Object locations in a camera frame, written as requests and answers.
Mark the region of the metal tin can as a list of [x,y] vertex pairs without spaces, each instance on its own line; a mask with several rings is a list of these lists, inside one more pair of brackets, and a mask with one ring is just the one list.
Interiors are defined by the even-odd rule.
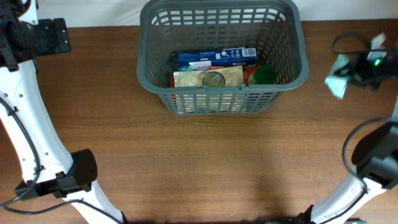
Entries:
[[225,78],[220,72],[208,72],[202,80],[202,85],[207,87],[225,86]]

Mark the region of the grey plastic laundry basket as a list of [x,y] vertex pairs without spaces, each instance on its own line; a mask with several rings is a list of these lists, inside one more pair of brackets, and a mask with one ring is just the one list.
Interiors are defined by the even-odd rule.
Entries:
[[[174,88],[183,50],[253,48],[277,72],[271,85]],[[291,0],[149,1],[141,10],[137,79],[175,114],[260,113],[309,72],[299,10]]]

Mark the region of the mint green wipes packet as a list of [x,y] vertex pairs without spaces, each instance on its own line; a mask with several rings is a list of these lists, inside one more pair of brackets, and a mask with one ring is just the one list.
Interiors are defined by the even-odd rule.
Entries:
[[346,55],[339,55],[325,79],[325,84],[331,93],[340,100],[343,99],[348,84],[348,68],[349,58]]

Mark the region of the green lid jar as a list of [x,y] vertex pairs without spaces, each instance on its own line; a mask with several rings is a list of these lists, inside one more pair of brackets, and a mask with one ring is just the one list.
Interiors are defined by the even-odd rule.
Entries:
[[261,65],[248,77],[248,85],[272,85],[277,81],[277,72],[270,65]]

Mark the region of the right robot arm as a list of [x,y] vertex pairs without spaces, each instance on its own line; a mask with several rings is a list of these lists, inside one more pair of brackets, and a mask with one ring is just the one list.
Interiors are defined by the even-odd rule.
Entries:
[[[370,86],[397,77],[396,50],[369,50],[352,61],[341,52],[325,83],[342,98],[346,86]],[[323,201],[300,213],[293,223],[346,223],[372,198],[397,186],[397,116],[365,121],[350,132],[341,150],[348,176]]]

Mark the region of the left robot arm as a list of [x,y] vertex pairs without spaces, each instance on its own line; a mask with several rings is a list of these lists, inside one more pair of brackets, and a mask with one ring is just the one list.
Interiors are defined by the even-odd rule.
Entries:
[[36,59],[71,51],[64,19],[39,19],[36,1],[1,2],[1,122],[22,169],[16,201],[51,194],[88,223],[126,223],[105,196],[89,149],[69,152],[40,94]]

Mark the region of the orange spaghetti packet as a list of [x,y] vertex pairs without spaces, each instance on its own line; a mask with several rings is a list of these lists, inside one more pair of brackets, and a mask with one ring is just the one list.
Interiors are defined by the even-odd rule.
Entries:
[[[226,67],[211,67],[210,70],[226,68]],[[243,77],[244,84],[248,84],[248,77],[258,68],[256,65],[243,66]],[[174,75],[171,78],[171,87],[174,87]],[[194,109],[198,109],[200,111],[215,111],[222,110],[226,111],[229,108],[229,104],[232,100],[231,93],[221,94],[210,94],[206,95],[197,95],[194,97],[193,95],[184,95],[185,108],[188,112],[193,112]]]

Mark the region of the beige grain bag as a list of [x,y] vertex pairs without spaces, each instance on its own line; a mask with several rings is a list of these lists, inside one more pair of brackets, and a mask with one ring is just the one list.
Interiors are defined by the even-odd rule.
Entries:
[[174,87],[204,86],[202,85],[202,80],[208,72],[220,72],[225,78],[225,86],[240,86],[244,84],[243,67],[235,66],[214,70],[174,72]]

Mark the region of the blue tissue box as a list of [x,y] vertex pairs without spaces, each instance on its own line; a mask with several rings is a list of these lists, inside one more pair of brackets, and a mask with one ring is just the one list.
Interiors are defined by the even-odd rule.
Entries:
[[181,70],[209,70],[211,67],[252,65],[257,61],[258,55],[255,48],[241,47],[177,52],[178,67]]

